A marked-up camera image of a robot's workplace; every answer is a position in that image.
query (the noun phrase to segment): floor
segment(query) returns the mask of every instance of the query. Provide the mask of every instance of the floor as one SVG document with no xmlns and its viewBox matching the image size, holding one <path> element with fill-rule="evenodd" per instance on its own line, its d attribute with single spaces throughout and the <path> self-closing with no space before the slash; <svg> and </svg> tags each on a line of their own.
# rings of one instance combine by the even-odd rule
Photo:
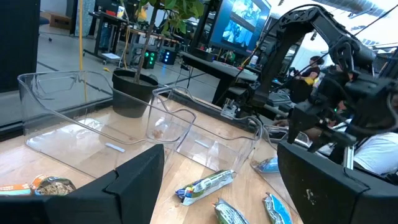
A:
<svg viewBox="0 0 398 224">
<path fill-rule="evenodd" d="M 94 46 L 94 39 L 83 39 L 83 47 L 85 49 L 93 50 Z M 180 60 L 177 59 L 175 65 L 165 65 L 161 62 L 157 62 L 153 69 L 143 69 L 142 73 L 155 75 L 158 82 L 164 85 L 187 87 L 188 72 L 182 70 L 180 74 L 179 61 Z M 113 71 L 116 67 L 116 63 L 107 63 L 103 65 L 100 59 L 88 54 L 83 57 L 84 70 L 102 73 L 110 81 L 111 74 L 104 69 L 107 68 Z M 37 51 L 37 72 L 74 70 L 79 70 L 78 38 L 70 37 L 67 30 L 49 27 L 48 25 L 41 26 Z M 219 80 L 195 68 L 192 77 L 193 78 L 189 81 L 188 88 L 191 94 L 197 98 L 211 102 Z M 0 125 L 21 120 L 21 104 L 18 91 L 0 93 L 0 103 L 2 105 L 8 105 L 8 108 L 12 110 L 12 113 L 10 113 L 10 110 L 0 110 Z"/>
</svg>

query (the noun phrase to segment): plastic storage container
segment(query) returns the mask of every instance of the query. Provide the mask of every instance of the plastic storage container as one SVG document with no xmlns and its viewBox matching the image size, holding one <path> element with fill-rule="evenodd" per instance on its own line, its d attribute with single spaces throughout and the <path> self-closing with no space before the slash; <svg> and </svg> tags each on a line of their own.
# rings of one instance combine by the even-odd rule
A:
<svg viewBox="0 0 398 224">
<path fill-rule="evenodd" d="M 297 211 L 278 168 L 277 144 L 282 139 L 287 139 L 287 132 L 287 128 L 264 125 L 261 141 L 268 142 L 268 144 L 263 144 L 263 146 L 268 147 L 256 148 L 251 160 L 251 166 L 291 208 Z M 295 144 L 308 148 L 311 142 L 306 134 L 299 133 L 295 140 Z"/>
<path fill-rule="evenodd" d="M 189 110 L 166 111 L 121 93 L 100 73 L 32 73 L 18 81 L 25 143 L 94 178 L 155 144 L 164 145 L 166 174 L 168 159 L 195 120 Z M 147 105 L 144 115 L 115 113 L 115 95 Z"/>
<path fill-rule="evenodd" d="M 153 92 L 153 106 L 163 105 L 167 111 L 190 108 L 197 115 L 177 152 L 211 170 L 232 169 L 238 172 L 261 137 L 258 119 L 222 116 L 219 107 L 194 99 L 186 88 L 165 87 Z"/>
</svg>

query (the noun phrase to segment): snack package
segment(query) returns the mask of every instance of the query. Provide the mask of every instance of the snack package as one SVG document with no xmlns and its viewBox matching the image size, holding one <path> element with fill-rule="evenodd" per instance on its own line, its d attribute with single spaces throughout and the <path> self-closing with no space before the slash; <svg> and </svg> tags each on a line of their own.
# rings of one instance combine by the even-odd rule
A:
<svg viewBox="0 0 398 224">
<path fill-rule="evenodd" d="M 23 196 L 31 194 L 32 190 L 28 184 L 14 184 L 0 187 L 1 196 Z"/>
<path fill-rule="evenodd" d="M 264 206 L 266 207 L 269 218 L 273 224 L 292 224 L 289 212 L 286 210 L 282 202 L 270 193 L 264 198 Z"/>
<path fill-rule="evenodd" d="M 261 173 L 275 173 L 279 172 L 278 168 L 278 157 L 268 158 L 260 163 L 253 161 L 251 166 L 258 172 Z"/>
<path fill-rule="evenodd" d="M 36 195 L 66 195 L 76 190 L 70 180 L 46 175 L 38 175 L 30 187 Z"/>
<path fill-rule="evenodd" d="M 197 200 L 231 183 L 235 175 L 236 173 L 233 170 L 220 170 L 208 177 L 186 185 L 175 193 L 180 197 L 183 205 L 191 205 Z"/>
<path fill-rule="evenodd" d="M 219 198 L 218 203 L 214 203 L 213 206 L 219 224 L 249 224 L 242 213 L 230 206 L 222 198 Z"/>
</svg>

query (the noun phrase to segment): potted plant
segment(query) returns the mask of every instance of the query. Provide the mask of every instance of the potted plant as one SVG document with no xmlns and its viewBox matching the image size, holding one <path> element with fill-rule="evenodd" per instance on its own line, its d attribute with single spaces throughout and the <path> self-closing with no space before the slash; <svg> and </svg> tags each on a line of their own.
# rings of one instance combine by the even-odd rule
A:
<svg viewBox="0 0 398 224">
<path fill-rule="evenodd" d="M 199 0 L 141 0 L 138 7 L 138 12 L 147 3 L 154 7 L 152 16 L 149 22 L 149 28 L 146 32 L 145 44 L 141 50 L 141 57 L 139 59 L 138 68 L 136 71 L 128 70 L 126 60 L 124 60 L 124 70 L 117 69 L 113 72 L 113 87 L 123 93 L 131 95 L 135 98 L 149 102 L 152 98 L 152 91 L 157 88 L 158 83 L 155 78 L 151 78 L 141 74 L 141 69 L 145 60 L 145 53 L 148 47 L 149 37 L 154 30 L 156 14 L 158 10 L 163 10 L 167 14 L 166 23 L 163 26 L 162 33 L 168 32 L 169 27 L 173 30 L 180 30 L 186 33 L 186 24 L 184 19 L 191 17 L 199 18 L 203 14 L 203 4 Z M 124 48 L 123 57 L 126 58 L 127 43 L 129 37 L 129 26 L 126 31 L 126 46 Z M 134 105 L 132 101 L 120 94 L 114 94 L 113 108 L 115 112 L 128 117 L 141 117 L 145 112 L 146 106 L 144 104 Z"/>
</svg>

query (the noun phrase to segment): plant stem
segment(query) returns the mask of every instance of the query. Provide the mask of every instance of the plant stem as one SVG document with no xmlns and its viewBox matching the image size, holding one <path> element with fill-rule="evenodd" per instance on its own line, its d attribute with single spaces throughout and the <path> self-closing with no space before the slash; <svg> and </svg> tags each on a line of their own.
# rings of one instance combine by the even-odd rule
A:
<svg viewBox="0 0 398 224">
<path fill-rule="evenodd" d="M 145 38 L 145 44 L 141 50 L 141 57 L 139 59 L 137 72 L 136 72 L 136 75 L 134 76 L 135 83 L 139 83 L 139 77 L 141 74 L 142 65 L 144 64 L 144 60 L 145 60 L 145 52 L 147 51 L 147 48 L 148 48 L 150 34 L 152 33 L 152 30 L 155 25 L 156 14 L 157 14 L 158 9 L 159 9 L 159 3 L 157 2 L 156 5 L 154 6 L 154 11 L 152 12 L 152 16 L 150 17 L 149 28 L 147 30 L 147 34 L 146 34 L 146 38 Z"/>
</svg>

